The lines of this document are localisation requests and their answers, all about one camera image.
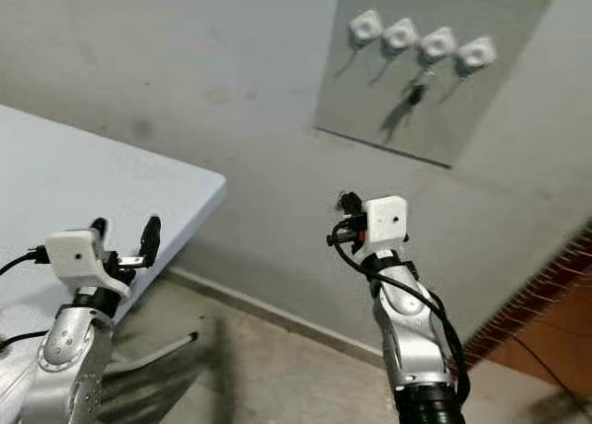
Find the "concrete floor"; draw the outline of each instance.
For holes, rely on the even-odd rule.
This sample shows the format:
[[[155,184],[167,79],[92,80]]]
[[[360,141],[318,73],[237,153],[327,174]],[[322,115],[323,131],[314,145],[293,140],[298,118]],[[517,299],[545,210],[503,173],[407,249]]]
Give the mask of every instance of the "concrete floor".
[[[201,333],[194,350],[213,349],[201,370],[191,371],[173,359],[161,366],[176,369],[174,376],[161,373],[152,387],[146,380],[138,381],[143,392],[149,391],[144,395],[146,404],[154,408],[165,397],[154,386],[166,379],[188,380],[182,392],[169,398],[166,410],[172,409],[161,421],[165,424],[396,422],[382,369],[164,278],[154,283],[122,324],[117,350],[130,357],[146,355],[193,330]],[[473,393],[464,407],[469,423],[586,422],[566,418],[567,411],[544,418],[550,401],[555,401],[553,413],[563,403],[557,389],[541,380],[488,361],[478,365],[471,377]],[[128,406],[119,409],[112,410],[115,422],[124,422],[126,410],[129,415],[139,413]]]

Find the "black cable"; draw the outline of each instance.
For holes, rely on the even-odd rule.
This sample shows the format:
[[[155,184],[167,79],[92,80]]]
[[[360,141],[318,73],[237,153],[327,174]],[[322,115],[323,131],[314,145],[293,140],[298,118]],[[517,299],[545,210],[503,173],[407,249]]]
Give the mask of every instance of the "black cable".
[[[569,389],[569,387],[565,385],[565,383],[562,380],[559,379],[559,377],[553,372],[553,370],[551,370],[551,368],[547,364],[545,364],[545,362],[535,353],[535,351],[532,348],[530,348],[516,336],[512,336],[512,338],[517,343],[519,343],[526,350],[526,352],[528,352],[530,356],[532,356],[541,365],[542,368],[544,368],[547,371],[547,373],[555,380],[555,382],[557,382],[563,388],[563,390],[570,397],[570,400],[573,402],[575,407],[582,413],[582,415],[584,415],[587,421],[592,423],[592,416],[590,416],[590,414],[587,412],[586,407],[582,403],[580,403],[580,401],[577,399],[577,396],[575,396],[574,392],[572,392]]]
[[[4,265],[2,268],[0,268],[0,276],[2,276],[4,273],[9,271],[11,268],[15,267],[16,265],[20,264],[21,262],[25,262],[27,260],[35,260],[36,256],[37,255],[34,251],[30,251],[27,254],[22,255],[21,257],[17,257],[16,259],[11,260],[6,265]]]
[[[43,331],[33,331],[31,333],[23,333],[17,336],[13,336],[12,338],[8,338],[5,341],[0,341],[0,354],[4,352],[4,350],[12,343],[17,343],[18,341],[24,341],[25,339],[31,338],[38,338],[40,336],[44,336],[49,330]]]
[[[438,304],[438,306],[435,306],[432,302],[429,301],[429,299],[427,299],[425,296],[423,296],[422,294],[420,294],[419,292],[417,292],[413,288],[411,288],[399,281],[395,281],[391,278],[383,276],[377,272],[363,268],[362,266],[360,266],[359,264],[354,262],[349,256],[347,256],[345,251],[343,251],[343,248],[341,248],[341,245],[339,244],[339,241],[337,239],[338,231],[343,228],[348,227],[348,225],[349,225],[348,220],[342,220],[340,223],[338,223],[333,228],[333,231],[331,232],[331,239],[333,241],[333,244],[335,245],[335,249],[337,250],[338,255],[345,261],[345,263],[348,264],[353,269],[355,269],[356,271],[364,274],[366,277],[370,278],[371,280],[382,281],[382,282],[388,283],[394,287],[397,287],[400,290],[403,290],[404,292],[413,296],[415,299],[417,299],[422,304],[427,306],[432,311],[432,313],[434,313],[434,315],[438,319],[440,319],[440,322],[442,323],[442,328],[444,329],[444,334],[445,334],[446,339],[448,341],[450,351],[452,352],[452,358],[454,359],[454,363],[456,364],[456,368],[458,371],[458,373],[457,373],[457,377],[458,377],[457,384],[458,385],[457,385],[456,394],[457,394],[459,403],[462,405],[464,403],[464,401],[466,401],[466,398],[468,397],[469,392],[471,391],[471,381],[469,379],[469,375],[468,375],[467,369],[466,369],[466,364],[464,362],[463,344],[461,343],[461,340],[458,337],[456,330],[454,329],[454,327],[452,326],[452,324],[448,320],[448,317],[446,316],[446,310],[444,309],[444,305],[442,304],[442,301],[439,299],[439,297],[435,296],[434,299],[435,299],[436,303]]]

